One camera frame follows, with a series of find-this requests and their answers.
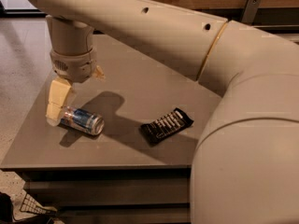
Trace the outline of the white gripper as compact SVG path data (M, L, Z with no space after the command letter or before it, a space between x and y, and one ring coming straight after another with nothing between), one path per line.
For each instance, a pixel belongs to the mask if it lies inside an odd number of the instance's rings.
M50 57L53 70L59 77L50 83L46 118L49 125L57 126L70 103L71 82L83 83L92 75L97 79L106 77L102 68L96 66L96 49L80 55L63 55L52 50Z

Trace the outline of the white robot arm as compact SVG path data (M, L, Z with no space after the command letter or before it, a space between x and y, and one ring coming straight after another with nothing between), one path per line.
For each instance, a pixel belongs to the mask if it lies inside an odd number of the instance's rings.
M194 152L192 224L298 224L299 46L225 18L150 0L28 0L47 16L56 124L75 82L98 74L95 28L167 65L221 102Z

